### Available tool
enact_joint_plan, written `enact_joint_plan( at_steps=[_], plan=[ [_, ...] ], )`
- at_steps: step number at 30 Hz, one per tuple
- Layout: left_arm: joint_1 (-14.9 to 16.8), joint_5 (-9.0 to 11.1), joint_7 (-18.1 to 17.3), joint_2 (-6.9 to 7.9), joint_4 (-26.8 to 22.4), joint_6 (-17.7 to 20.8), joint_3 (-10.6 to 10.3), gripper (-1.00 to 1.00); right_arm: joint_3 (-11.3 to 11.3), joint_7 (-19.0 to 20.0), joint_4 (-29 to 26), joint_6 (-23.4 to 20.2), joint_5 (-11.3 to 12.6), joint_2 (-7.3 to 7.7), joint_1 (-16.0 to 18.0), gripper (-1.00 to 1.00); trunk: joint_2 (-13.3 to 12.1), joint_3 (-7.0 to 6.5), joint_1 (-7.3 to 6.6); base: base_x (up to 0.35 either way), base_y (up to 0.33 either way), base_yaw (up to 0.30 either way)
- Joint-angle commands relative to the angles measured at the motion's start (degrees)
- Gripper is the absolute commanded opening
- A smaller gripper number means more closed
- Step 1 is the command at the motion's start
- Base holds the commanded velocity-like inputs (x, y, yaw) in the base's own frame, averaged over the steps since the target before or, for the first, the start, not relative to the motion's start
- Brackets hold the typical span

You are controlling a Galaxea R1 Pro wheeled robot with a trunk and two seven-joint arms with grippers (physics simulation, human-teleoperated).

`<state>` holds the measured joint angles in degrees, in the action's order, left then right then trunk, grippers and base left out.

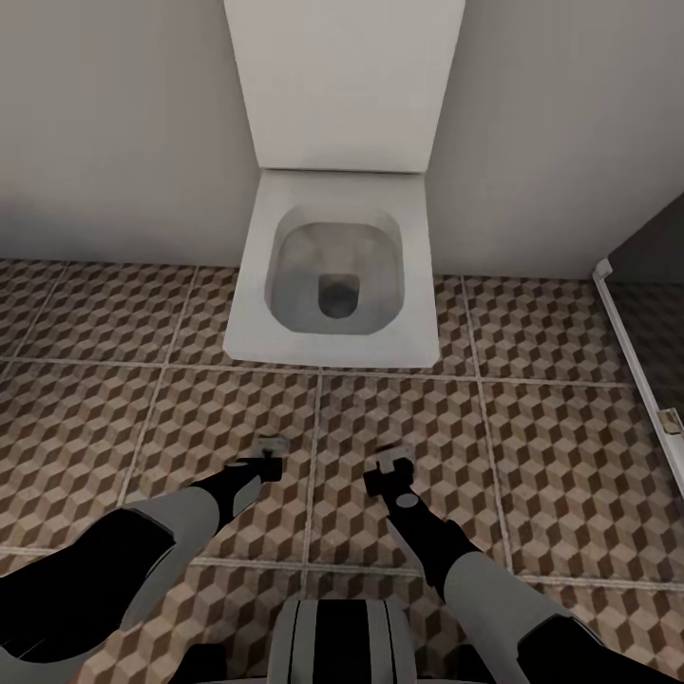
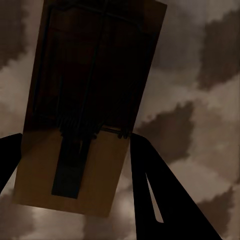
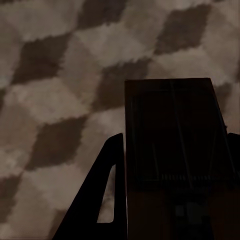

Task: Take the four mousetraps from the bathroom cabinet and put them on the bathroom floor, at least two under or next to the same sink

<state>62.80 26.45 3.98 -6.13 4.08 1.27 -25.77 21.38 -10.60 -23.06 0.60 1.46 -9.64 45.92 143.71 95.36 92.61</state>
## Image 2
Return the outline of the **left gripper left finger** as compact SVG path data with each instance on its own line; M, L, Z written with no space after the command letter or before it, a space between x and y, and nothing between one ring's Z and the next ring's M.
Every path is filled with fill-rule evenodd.
M0 193L22 159L22 136L18 133L0 138Z

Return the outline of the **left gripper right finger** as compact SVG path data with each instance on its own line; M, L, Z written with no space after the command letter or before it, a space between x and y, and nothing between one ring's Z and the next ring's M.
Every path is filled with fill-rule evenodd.
M132 133L130 152L137 240L222 240L148 139Z

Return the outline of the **mousetrap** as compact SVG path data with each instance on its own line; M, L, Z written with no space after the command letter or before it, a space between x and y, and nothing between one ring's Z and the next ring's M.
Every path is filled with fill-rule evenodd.
M109 217L167 7L43 0L13 204Z

